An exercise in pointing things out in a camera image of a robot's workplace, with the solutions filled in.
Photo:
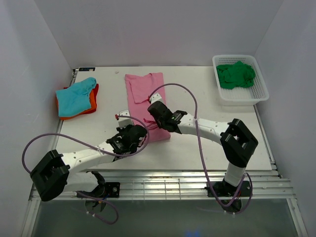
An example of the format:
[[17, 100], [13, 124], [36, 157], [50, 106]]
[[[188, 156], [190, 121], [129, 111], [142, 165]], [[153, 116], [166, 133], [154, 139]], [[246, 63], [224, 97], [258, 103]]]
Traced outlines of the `pink t shirt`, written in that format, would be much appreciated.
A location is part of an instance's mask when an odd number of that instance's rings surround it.
[[149, 130], [149, 142], [170, 139], [171, 134], [158, 128], [154, 118], [148, 112], [149, 96], [164, 84], [163, 73], [149, 73], [145, 76], [125, 75], [128, 110], [132, 117], [141, 120]]

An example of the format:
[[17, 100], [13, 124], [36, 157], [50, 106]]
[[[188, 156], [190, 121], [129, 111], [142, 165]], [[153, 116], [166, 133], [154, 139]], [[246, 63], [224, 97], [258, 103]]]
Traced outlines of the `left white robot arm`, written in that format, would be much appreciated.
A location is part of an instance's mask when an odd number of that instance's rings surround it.
[[42, 201], [53, 200], [63, 192], [102, 198], [108, 188], [106, 181], [99, 172], [89, 169], [136, 153], [146, 137], [147, 130], [140, 125], [118, 127], [114, 137], [95, 147], [63, 154], [49, 151], [30, 177]]

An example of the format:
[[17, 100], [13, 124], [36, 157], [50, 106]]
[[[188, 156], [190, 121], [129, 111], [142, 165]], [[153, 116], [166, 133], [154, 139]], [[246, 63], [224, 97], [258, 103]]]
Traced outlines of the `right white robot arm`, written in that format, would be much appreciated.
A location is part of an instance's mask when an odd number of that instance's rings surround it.
[[212, 188], [220, 197], [235, 196], [241, 190], [240, 183], [245, 169], [258, 146], [258, 140], [243, 121], [237, 118], [231, 122], [195, 119], [185, 111], [172, 112], [160, 101], [151, 104], [148, 112], [161, 129], [178, 134], [199, 135], [221, 145], [229, 164], [223, 181], [215, 183]]

